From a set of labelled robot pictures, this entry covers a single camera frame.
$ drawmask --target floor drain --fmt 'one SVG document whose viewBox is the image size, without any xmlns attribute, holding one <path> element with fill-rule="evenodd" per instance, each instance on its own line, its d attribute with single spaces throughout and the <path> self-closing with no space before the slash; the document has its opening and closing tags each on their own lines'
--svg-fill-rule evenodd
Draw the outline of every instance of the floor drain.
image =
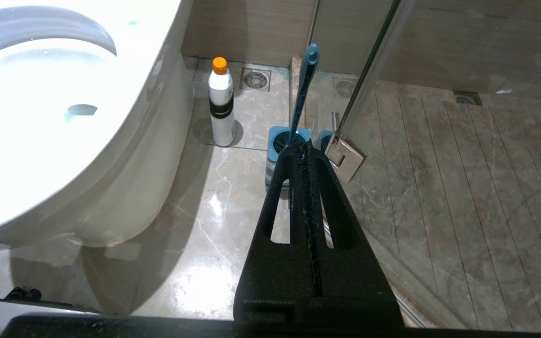
<svg viewBox="0 0 541 338">
<path fill-rule="evenodd" d="M 270 90 L 270 77 L 271 72 L 268 70 L 244 68 L 242 71 L 240 88 L 268 92 L 268 90 Z"/>
<path fill-rule="evenodd" d="M 465 92 L 463 90 L 453 90 L 452 93 L 455 95 L 455 100 L 457 103 L 460 103 L 462 105 L 473 105 L 473 106 L 480 106 L 481 105 L 481 99 L 479 98 L 479 94 L 476 92 Z"/>
<path fill-rule="evenodd" d="M 348 79 L 333 77 L 333 96 L 336 99 L 349 99 L 354 93 L 356 84 Z"/>
<path fill-rule="evenodd" d="M 75 116 L 91 116 L 95 114 L 97 107 L 92 105 L 80 104 L 68 107 L 68 113 Z"/>
</svg>

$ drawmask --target orange bottle cap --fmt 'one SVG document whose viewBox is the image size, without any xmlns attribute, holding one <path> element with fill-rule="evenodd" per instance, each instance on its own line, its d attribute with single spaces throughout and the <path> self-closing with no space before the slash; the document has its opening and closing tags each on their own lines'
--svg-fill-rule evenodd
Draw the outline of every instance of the orange bottle cap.
<svg viewBox="0 0 541 338">
<path fill-rule="evenodd" d="M 214 58 L 212 60 L 212 69 L 218 75 L 223 75 L 227 73 L 227 60 L 225 58 Z"/>
</svg>

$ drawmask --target drain grate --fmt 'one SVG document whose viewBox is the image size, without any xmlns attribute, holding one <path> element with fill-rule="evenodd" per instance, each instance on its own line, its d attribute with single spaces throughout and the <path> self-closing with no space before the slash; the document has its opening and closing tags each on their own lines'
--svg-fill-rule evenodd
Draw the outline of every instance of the drain grate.
<svg viewBox="0 0 541 338">
<path fill-rule="evenodd" d="M 464 90 L 453 90 L 455 99 L 462 105 L 481 106 L 481 99 L 476 92 L 465 92 Z"/>
<path fill-rule="evenodd" d="M 239 88 L 268 92 L 271 90 L 270 70 L 243 68 Z"/>
<path fill-rule="evenodd" d="M 356 83 L 350 79 L 333 77 L 333 97 L 336 99 L 350 99 L 356 88 Z"/>
</svg>

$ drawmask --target toilet bowl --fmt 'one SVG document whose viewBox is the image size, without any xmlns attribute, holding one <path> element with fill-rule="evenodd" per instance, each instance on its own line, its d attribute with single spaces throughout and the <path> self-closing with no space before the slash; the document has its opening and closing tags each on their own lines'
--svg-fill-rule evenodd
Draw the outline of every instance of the toilet bowl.
<svg viewBox="0 0 541 338">
<path fill-rule="evenodd" d="M 191 0 L 0 0 L 0 249 L 131 239 L 191 118 Z"/>
</svg>

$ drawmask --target metal hinge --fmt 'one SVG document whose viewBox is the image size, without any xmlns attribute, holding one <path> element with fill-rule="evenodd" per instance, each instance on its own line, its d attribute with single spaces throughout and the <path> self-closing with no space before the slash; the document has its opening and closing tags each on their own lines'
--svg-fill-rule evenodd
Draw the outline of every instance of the metal hinge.
<svg viewBox="0 0 541 338">
<path fill-rule="evenodd" d="M 354 176 L 358 170 L 358 167 L 363 163 L 364 156 L 356 151 L 354 147 L 348 144 L 348 142 L 335 136 L 339 114 L 331 113 L 331 117 L 333 122 L 333 136 L 329 141 L 325 154 L 329 158 L 329 162 L 331 163 L 337 178 L 345 184 L 350 182 L 352 176 Z"/>
</svg>

